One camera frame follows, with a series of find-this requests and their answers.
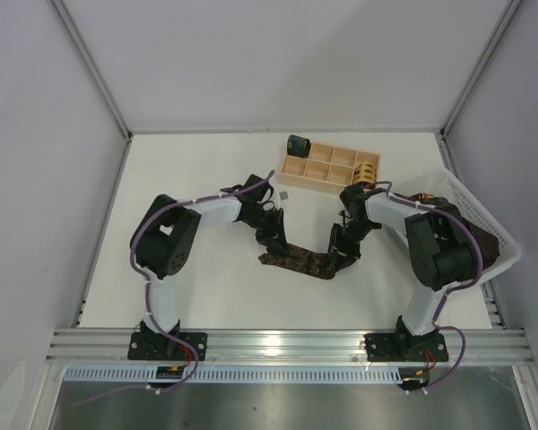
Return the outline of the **rolled dark green tie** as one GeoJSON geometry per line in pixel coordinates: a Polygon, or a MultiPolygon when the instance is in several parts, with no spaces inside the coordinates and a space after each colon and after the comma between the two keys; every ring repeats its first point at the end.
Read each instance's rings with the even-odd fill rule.
{"type": "Polygon", "coordinates": [[[309,138],[290,134],[286,143],[286,151],[288,156],[307,159],[311,149],[311,141],[309,138]]]}

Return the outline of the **dark key-patterned tie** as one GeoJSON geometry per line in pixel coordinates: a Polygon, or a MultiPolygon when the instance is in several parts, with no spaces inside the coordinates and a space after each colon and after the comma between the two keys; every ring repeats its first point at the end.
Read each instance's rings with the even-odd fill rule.
{"type": "Polygon", "coordinates": [[[353,256],[337,252],[318,253],[289,245],[289,253],[278,254],[267,250],[258,257],[263,265],[275,266],[320,280],[332,280],[336,273],[357,262],[353,256]]]}

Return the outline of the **pile of dark ties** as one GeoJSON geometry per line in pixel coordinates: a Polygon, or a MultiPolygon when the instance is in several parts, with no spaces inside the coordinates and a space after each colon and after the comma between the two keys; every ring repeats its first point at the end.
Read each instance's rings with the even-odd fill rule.
{"type": "Polygon", "coordinates": [[[499,240],[462,217],[446,198],[425,193],[388,197],[415,210],[404,219],[404,228],[416,273],[468,280],[499,257],[499,240]]]}

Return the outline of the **rolled gold patterned tie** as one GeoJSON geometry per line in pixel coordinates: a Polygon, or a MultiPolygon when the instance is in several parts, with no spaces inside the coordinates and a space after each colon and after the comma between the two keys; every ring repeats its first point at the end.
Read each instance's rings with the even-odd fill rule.
{"type": "Polygon", "coordinates": [[[363,161],[353,171],[354,185],[369,185],[377,182],[377,167],[369,161],[363,161]]]}

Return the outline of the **white plastic basket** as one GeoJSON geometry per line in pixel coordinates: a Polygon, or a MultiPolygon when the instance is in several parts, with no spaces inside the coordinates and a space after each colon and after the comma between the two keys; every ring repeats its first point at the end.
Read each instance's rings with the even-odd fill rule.
{"type": "Polygon", "coordinates": [[[444,197],[458,208],[465,219],[499,240],[499,257],[489,268],[482,271],[480,284],[499,276],[521,259],[521,248],[516,240],[446,168],[423,168],[399,177],[394,181],[392,192],[404,196],[426,193],[444,197]]]}

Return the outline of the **aluminium mounting rail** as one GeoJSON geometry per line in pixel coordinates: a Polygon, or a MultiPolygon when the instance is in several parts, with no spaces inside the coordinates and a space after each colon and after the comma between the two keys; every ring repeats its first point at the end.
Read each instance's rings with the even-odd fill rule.
{"type": "MultiPolygon", "coordinates": [[[[203,330],[208,365],[348,366],[368,360],[364,337],[372,331],[203,330]]],[[[59,329],[47,351],[50,363],[127,362],[132,329],[59,329]]],[[[465,366],[531,366],[534,355],[522,330],[443,330],[449,361],[465,366]]]]}

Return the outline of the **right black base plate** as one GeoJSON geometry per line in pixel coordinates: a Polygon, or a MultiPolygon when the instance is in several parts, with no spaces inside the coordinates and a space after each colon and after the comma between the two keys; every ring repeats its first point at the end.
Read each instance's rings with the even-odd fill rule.
{"type": "Polygon", "coordinates": [[[423,336],[404,332],[373,332],[364,337],[370,362],[447,362],[449,355],[445,338],[437,331],[423,336]]]}

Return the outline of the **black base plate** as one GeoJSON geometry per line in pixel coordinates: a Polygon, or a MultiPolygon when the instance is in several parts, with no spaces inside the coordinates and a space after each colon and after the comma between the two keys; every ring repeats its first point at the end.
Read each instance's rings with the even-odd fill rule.
{"type": "Polygon", "coordinates": [[[437,331],[423,336],[404,332],[373,332],[364,337],[370,362],[447,362],[449,355],[445,338],[437,331]]]}
{"type": "MultiPolygon", "coordinates": [[[[179,337],[197,352],[199,360],[205,360],[207,334],[205,332],[182,331],[179,337]]],[[[186,361],[186,352],[181,345],[153,331],[134,332],[129,340],[127,358],[133,361],[186,361]]]]}

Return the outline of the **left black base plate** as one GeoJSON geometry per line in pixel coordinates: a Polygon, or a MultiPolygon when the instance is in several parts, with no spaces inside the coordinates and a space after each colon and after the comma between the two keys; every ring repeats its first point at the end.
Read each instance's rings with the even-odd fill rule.
{"type": "MultiPolygon", "coordinates": [[[[205,332],[182,331],[179,337],[197,352],[199,360],[205,360],[207,334],[205,332]]],[[[181,345],[153,331],[134,332],[129,340],[127,358],[133,361],[186,361],[186,352],[181,345]]]]}

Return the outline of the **wooden compartment box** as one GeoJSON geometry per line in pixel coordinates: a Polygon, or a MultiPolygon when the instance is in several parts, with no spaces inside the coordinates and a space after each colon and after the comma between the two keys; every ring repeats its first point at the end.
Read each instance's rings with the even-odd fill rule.
{"type": "Polygon", "coordinates": [[[378,179],[379,153],[315,142],[311,144],[307,159],[284,157],[278,181],[282,185],[338,195],[345,187],[353,185],[353,171],[363,161],[377,167],[378,179]]]}

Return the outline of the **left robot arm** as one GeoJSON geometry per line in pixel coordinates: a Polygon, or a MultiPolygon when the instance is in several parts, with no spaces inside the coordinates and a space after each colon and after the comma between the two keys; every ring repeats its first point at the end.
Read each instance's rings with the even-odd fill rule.
{"type": "Polygon", "coordinates": [[[218,193],[178,201],[158,195],[130,239],[130,264],[144,279],[144,311],[141,330],[165,342],[186,344],[181,339],[180,318],[174,301],[158,311],[158,286],[179,273],[187,263],[197,233],[208,227],[243,222],[255,230],[258,244],[270,254],[287,256],[290,248],[283,225],[283,210],[267,209],[273,196],[270,179],[252,174],[243,185],[218,193]]]}

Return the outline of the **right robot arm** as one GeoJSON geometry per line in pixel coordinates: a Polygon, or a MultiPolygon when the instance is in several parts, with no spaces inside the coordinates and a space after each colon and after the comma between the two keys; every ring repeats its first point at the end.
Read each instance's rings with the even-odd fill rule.
{"type": "Polygon", "coordinates": [[[388,181],[349,185],[340,194],[344,221],[331,229],[327,261],[337,270],[360,259],[360,243],[373,230],[391,228],[404,240],[417,279],[412,299],[395,326],[390,352],[410,356],[433,341],[449,294],[477,284],[482,250],[457,208],[423,203],[391,191],[388,181]]]}

